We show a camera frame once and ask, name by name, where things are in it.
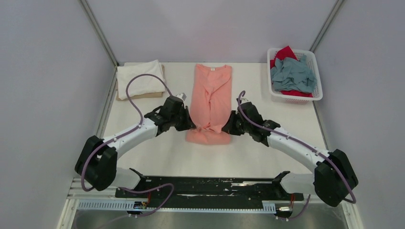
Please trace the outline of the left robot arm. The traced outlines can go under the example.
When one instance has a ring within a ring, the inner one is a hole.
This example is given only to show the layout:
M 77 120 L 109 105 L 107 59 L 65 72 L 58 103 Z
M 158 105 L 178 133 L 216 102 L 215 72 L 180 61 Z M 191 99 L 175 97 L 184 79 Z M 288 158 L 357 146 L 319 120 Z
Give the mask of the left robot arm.
M 91 186 L 83 186 L 83 190 L 102 191 L 113 186 L 128 189 L 136 198 L 143 196 L 146 184 L 141 181 L 142 175 L 132 168 L 118 167 L 117 161 L 129 150 L 171 127 L 177 131 L 195 128 L 184 105 L 185 98 L 184 93 L 170 95 L 162 106 L 143 115 L 139 124 L 106 138 L 95 135 L 88 138 L 75 165 L 75 172 Z

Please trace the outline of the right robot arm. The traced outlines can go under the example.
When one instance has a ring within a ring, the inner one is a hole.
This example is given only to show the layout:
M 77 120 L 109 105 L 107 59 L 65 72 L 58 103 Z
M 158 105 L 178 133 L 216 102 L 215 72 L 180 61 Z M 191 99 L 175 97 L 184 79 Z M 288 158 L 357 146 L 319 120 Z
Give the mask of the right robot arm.
M 336 207 L 342 201 L 355 203 L 353 189 L 359 184 L 347 155 L 312 146 L 293 136 L 281 125 L 265 120 L 251 102 L 241 103 L 230 114 L 222 131 L 230 135 L 249 134 L 254 141 L 285 153 L 300 162 L 310 173 L 281 172 L 273 179 L 273 194 L 285 199 L 290 194 L 316 195 Z

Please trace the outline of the salmon pink t shirt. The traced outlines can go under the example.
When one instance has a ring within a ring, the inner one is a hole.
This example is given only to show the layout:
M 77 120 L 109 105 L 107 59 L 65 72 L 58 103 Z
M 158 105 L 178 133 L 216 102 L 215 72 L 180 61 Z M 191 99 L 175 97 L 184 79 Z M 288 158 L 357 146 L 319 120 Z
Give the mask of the salmon pink t shirt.
M 195 128 L 187 131 L 186 141 L 202 145 L 227 145 L 231 142 L 222 128 L 231 115 L 232 67 L 196 64 L 190 118 Z

